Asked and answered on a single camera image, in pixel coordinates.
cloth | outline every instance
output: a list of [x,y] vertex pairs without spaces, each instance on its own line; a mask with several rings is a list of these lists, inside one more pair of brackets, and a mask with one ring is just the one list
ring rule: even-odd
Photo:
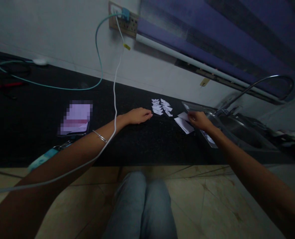
[[147,185],[141,172],[129,173],[115,199],[103,239],[177,239],[171,198],[162,180]]

silver bangle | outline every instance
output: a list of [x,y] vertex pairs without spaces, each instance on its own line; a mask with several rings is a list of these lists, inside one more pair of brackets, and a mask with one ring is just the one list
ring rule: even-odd
[[95,132],[100,139],[102,139],[105,143],[107,142],[107,140],[105,138],[102,137],[102,135],[98,134],[96,131],[93,130],[93,132]]

metal faucet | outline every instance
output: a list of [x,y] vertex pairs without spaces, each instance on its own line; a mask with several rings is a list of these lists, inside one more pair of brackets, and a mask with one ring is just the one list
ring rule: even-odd
[[293,89],[295,87],[294,80],[291,77],[286,76],[286,75],[273,75],[273,76],[269,76],[269,77],[263,78],[263,79],[255,82],[255,83],[253,83],[248,88],[246,88],[245,90],[243,90],[238,96],[236,96],[234,99],[232,99],[230,102],[228,102],[225,105],[223,105],[214,114],[216,116],[219,116],[221,113],[225,113],[226,115],[229,115],[230,113],[227,111],[228,107],[231,106],[231,104],[234,103],[236,100],[238,100],[243,94],[245,94],[246,92],[248,92],[251,88],[253,88],[255,85],[261,83],[262,81],[267,80],[267,79],[270,79],[270,78],[276,78],[276,77],[280,77],[280,78],[283,78],[283,79],[286,79],[286,80],[290,81],[288,93],[285,94],[284,96],[278,98],[279,100],[286,99],[290,95],[290,93],[293,91]]

white pipe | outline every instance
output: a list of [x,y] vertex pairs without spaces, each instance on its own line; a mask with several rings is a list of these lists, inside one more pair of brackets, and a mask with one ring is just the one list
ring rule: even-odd
[[[146,37],[144,37],[144,36],[142,36],[140,34],[137,34],[136,40],[138,42],[141,42],[141,43],[143,43],[145,45],[148,45],[148,46],[150,46],[152,48],[155,48],[155,49],[157,49],[159,51],[162,51],[162,52],[164,52],[164,53],[166,53],[168,55],[171,55],[171,56],[173,56],[175,58],[178,58],[178,59],[180,59],[182,61],[185,61],[187,63],[190,63],[190,64],[192,64],[192,65],[194,65],[196,67],[199,67],[199,68],[201,68],[203,70],[206,70],[206,71],[208,71],[210,73],[213,73],[213,74],[215,74],[215,75],[217,75],[217,76],[219,76],[221,78],[224,78],[224,79],[227,79],[227,80],[229,80],[231,82],[237,83],[238,85],[241,85],[243,87],[249,87],[250,86],[250,84],[248,84],[248,83],[245,83],[245,82],[243,82],[243,81],[241,81],[241,80],[239,80],[237,78],[234,78],[234,77],[232,77],[232,76],[230,76],[228,74],[225,74],[225,73],[223,73],[223,72],[221,72],[219,70],[216,70],[216,69],[214,69],[214,68],[212,68],[212,67],[210,67],[208,65],[205,65],[205,64],[203,64],[203,63],[201,63],[199,61],[196,61],[196,60],[194,60],[194,59],[192,59],[192,58],[190,58],[188,56],[185,56],[185,55],[183,55],[183,54],[181,54],[181,53],[179,53],[179,52],[177,52],[175,50],[172,50],[172,49],[170,49],[170,48],[168,48],[166,46],[163,46],[163,45],[161,45],[161,44],[159,44],[159,43],[157,43],[155,41],[152,41],[152,40],[150,40],[150,39],[148,39],[148,38],[146,38]],[[267,93],[267,92],[265,92],[263,90],[260,90],[260,89],[258,89],[256,87],[253,87],[252,90],[259,93],[259,94],[261,94],[261,95],[264,95],[264,96],[266,96],[266,97],[268,97],[270,99],[273,99],[273,100],[275,100],[277,102],[280,102],[282,104],[286,103],[285,101],[280,101],[277,97],[275,97],[275,96],[273,96],[273,95],[271,95],[271,94],[269,94],[269,93]]]

wrist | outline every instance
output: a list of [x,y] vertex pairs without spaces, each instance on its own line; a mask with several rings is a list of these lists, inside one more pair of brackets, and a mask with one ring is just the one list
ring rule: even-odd
[[125,127],[130,124],[124,115],[117,116],[117,123],[119,123],[121,127]]
[[214,125],[207,127],[204,131],[207,134],[216,133],[217,130],[220,130],[219,128],[215,127]]

